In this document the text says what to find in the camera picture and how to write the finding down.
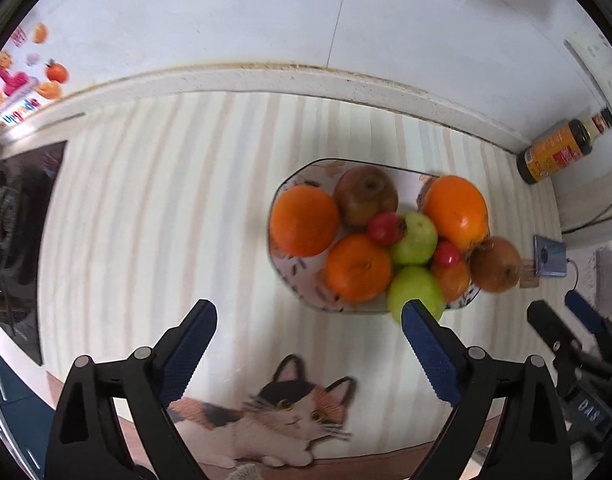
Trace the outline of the dark orange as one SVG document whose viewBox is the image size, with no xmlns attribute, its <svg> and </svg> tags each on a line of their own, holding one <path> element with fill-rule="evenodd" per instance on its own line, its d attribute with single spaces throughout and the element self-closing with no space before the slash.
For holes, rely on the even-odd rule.
<svg viewBox="0 0 612 480">
<path fill-rule="evenodd" d="M 463 260 L 453 266 L 440 266 L 433 263 L 430 271 L 440 284 L 440 289 L 448 304 L 461 298 L 471 285 L 470 268 Z"/>
</svg>

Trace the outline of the green apple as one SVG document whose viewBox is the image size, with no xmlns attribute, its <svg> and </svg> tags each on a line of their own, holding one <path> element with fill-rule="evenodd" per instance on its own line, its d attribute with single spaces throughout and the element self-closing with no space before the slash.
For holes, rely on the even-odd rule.
<svg viewBox="0 0 612 480">
<path fill-rule="evenodd" d="M 409 211 L 402 217 L 405 226 L 404 237 L 390 249 L 396 266 L 423 266 L 434 255 L 438 234 L 428 216 Z"/>
<path fill-rule="evenodd" d="M 420 300 L 436 320 L 442 317 L 446 308 L 440 284 L 423 266 L 404 266 L 391 281 L 386 305 L 397 324 L 402 320 L 402 308 L 409 300 Z"/>
</svg>

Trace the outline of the brown apple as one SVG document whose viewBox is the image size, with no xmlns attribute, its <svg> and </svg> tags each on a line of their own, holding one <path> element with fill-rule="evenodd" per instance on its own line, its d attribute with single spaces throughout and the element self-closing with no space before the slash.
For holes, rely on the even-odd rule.
<svg viewBox="0 0 612 480">
<path fill-rule="evenodd" d="M 376 166 L 357 166 L 344 172 L 333 198 L 342 222 L 352 229 L 364 228 L 376 214 L 398 208 L 393 180 Z"/>
<path fill-rule="evenodd" d="M 501 294 L 519 283 L 522 259 L 504 237 L 492 236 L 474 249 L 470 258 L 472 282 L 484 292 Z"/>
</svg>

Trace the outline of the red cherry tomato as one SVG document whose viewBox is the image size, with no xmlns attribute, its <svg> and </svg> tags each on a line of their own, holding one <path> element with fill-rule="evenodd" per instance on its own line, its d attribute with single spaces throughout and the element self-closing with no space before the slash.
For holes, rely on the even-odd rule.
<svg viewBox="0 0 612 480">
<path fill-rule="evenodd" d="M 376 244 L 391 247 L 404 238 L 406 224 L 404 218 L 393 211 L 379 212 L 368 223 L 367 233 Z"/>
<path fill-rule="evenodd" d="M 434 266 L 452 268 L 461 261 L 460 250 L 449 240 L 440 240 L 433 255 Z"/>
</svg>

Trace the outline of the small orange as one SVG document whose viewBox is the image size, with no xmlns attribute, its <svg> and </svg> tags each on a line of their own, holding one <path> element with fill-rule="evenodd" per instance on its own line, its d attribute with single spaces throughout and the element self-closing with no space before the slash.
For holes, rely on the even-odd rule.
<svg viewBox="0 0 612 480">
<path fill-rule="evenodd" d="M 368 235 L 352 234 L 329 250 L 323 273 L 335 295 L 350 302 L 365 302 L 386 291 L 393 277 L 393 263 L 386 249 Z"/>
<path fill-rule="evenodd" d="M 338 206 L 328 193 L 299 184 L 274 201 L 269 234 L 274 244 L 289 256 L 312 257 L 332 244 L 340 222 Z"/>
</svg>

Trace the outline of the large orange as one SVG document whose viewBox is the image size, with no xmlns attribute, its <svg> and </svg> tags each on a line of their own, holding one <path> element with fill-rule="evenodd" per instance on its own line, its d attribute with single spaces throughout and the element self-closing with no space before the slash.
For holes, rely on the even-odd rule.
<svg viewBox="0 0 612 480">
<path fill-rule="evenodd" d="M 428 186 L 422 212 L 432 220 L 439 237 L 467 254 L 488 237 L 488 208 L 480 190 L 458 176 L 441 176 Z"/>
</svg>

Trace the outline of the brown card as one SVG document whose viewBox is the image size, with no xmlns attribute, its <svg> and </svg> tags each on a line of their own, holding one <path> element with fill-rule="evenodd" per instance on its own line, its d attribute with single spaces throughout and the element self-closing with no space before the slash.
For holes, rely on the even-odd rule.
<svg viewBox="0 0 612 480">
<path fill-rule="evenodd" d="M 539 276 L 532 259 L 521 260 L 519 286 L 521 288 L 537 288 L 539 286 Z"/>
</svg>

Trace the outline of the blue smartphone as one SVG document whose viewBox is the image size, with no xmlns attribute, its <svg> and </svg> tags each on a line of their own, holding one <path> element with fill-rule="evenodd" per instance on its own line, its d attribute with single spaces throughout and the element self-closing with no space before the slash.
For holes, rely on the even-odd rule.
<svg viewBox="0 0 612 480">
<path fill-rule="evenodd" d="M 533 238 L 535 274 L 540 278 L 565 278 L 568 273 L 566 245 L 541 235 Z"/>
</svg>

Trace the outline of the floral oval ceramic plate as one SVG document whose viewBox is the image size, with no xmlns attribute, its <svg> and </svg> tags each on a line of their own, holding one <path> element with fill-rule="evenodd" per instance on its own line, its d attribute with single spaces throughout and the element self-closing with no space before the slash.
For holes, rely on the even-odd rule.
<svg viewBox="0 0 612 480">
<path fill-rule="evenodd" d="M 393 180 L 398 193 L 398 208 L 395 214 L 403 217 L 404 214 L 409 211 L 421 212 L 421 200 L 424 192 L 433 181 L 433 176 L 409 169 L 380 164 L 369 164 L 368 162 L 344 158 L 316 159 L 297 170 L 297 172 L 294 172 L 294 174 L 291 174 L 282 185 L 279 186 L 276 194 L 274 194 L 271 208 L 274 206 L 274 201 L 283 192 L 299 184 L 307 184 L 315 188 L 321 188 L 333 198 L 335 185 L 344 172 L 354 167 L 364 165 L 378 167 Z M 336 234 L 334 241 L 324 252 L 320 252 L 319 255 L 312 257 L 294 257 L 282 252 L 282 250 L 274 244 L 269 234 L 268 218 L 268 252 L 271 265 L 274 267 L 278 277 L 281 278 L 281 281 L 286 287 L 291 289 L 293 294 L 308 307 L 323 312 L 390 313 L 386 305 L 386 293 L 390 285 L 388 285 L 386 291 L 382 292 L 381 295 L 365 302 L 350 302 L 341 299 L 327 286 L 323 267 L 332 246 L 339 240 L 342 240 L 342 238 L 352 234 L 368 235 L 366 226 L 364 228 L 352 229 L 342 222 L 341 215 L 340 220 L 338 234 Z M 391 247 L 383 247 L 390 257 Z M 393 263 L 393 281 L 396 273 L 404 266 L 396 266 L 392 257 L 391 260 Z M 433 256 L 423 265 L 423 267 L 430 271 L 432 264 Z M 461 298 L 451 304 L 446 302 L 444 312 L 458 310 L 467 306 L 473 301 L 479 291 L 478 287 L 471 281 L 468 291 Z"/>
</svg>

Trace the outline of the soy sauce bottle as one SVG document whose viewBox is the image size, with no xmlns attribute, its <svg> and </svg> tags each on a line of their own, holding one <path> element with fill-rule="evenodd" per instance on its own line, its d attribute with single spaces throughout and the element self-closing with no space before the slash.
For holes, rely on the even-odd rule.
<svg viewBox="0 0 612 480">
<path fill-rule="evenodd" d="M 611 128 L 609 107 L 586 119 L 571 119 L 516 156 L 516 169 L 525 183 L 534 185 L 589 155 Z"/>
</svg>

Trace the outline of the black gas stove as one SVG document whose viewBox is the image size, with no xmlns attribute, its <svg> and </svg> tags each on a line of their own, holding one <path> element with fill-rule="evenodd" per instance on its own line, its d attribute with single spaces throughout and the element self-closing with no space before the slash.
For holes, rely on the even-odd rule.
<svg viewBox="0 0 612 480">
<path fill-rule="evenodd" d="M 38 365 L 38 272 L 44 224 L 66 143 L 0 160 L 0 327 Z"/>
</svg>

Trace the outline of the white wall socket left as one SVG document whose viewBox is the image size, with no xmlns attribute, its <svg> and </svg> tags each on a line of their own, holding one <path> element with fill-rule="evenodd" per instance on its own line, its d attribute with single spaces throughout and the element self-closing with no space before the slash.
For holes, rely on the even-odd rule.
<svg viewBox="0 0 612 480">
<path fill-rule="evenodd" d="M 579 29 L 565 39 L 612 112 L 612 47 L 601 32 Z"/>
</svg>

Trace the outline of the colourful wall sticker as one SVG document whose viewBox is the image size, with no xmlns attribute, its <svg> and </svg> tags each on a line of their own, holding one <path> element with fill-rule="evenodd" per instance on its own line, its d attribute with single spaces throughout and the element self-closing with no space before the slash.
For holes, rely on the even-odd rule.
<svg viewBox="0 0 612 480">
<path fill-rule="evenodd" d="M 50 56 L 50 30 L 31 15 L 0 50 L 0 133 L 64 95 L 70 71 Z"/>
</svg>

